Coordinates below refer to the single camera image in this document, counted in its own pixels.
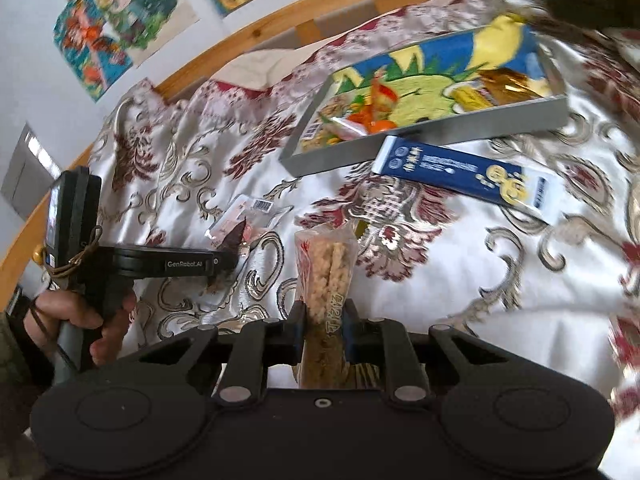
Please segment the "person's left hand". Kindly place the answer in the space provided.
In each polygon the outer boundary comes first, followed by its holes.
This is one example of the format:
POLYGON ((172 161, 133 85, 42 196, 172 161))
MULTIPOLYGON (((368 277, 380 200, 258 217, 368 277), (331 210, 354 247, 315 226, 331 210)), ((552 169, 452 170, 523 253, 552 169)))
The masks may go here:
POLYGON ((134 292, 128 292, 122 307, 107 322, 85 303, 81 296, 68 290, 46 290, 35 300, 35 311, 24 318, 24 329, 34 344, 52 359, 53 341, 58 338, 62 322, 70 322, 86 330, 100 330, 101 336, 90 346, 90 356, 96 366, 114 362, 129 330, 129 315, 137 307, 134 292))

